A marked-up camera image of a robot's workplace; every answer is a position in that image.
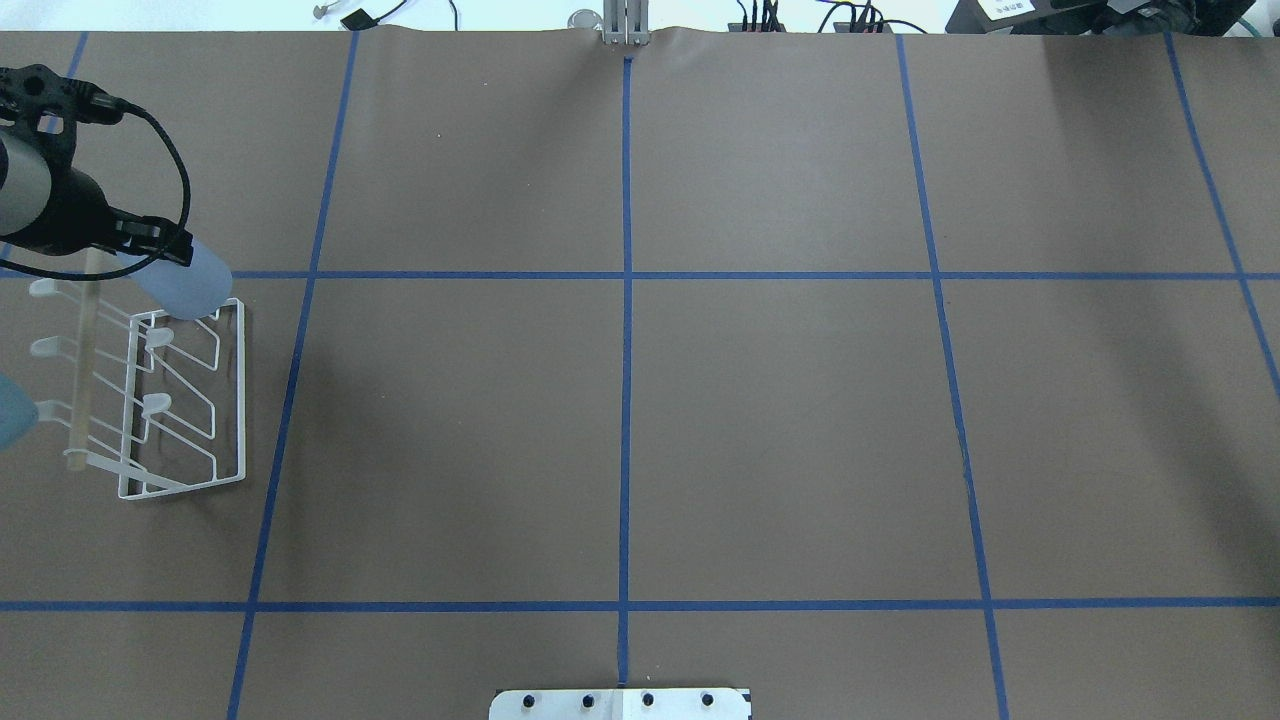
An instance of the white label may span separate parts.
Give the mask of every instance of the white label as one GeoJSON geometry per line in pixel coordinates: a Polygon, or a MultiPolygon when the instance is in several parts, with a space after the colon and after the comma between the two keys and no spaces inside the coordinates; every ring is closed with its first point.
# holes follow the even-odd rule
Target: white label
{"type": "Polygon", "coordinates": [[[1036,10],[1032,0],[978,0],[978,4],[982,5],[982,12],[993,20],[1025,15],[1036,10]]]}

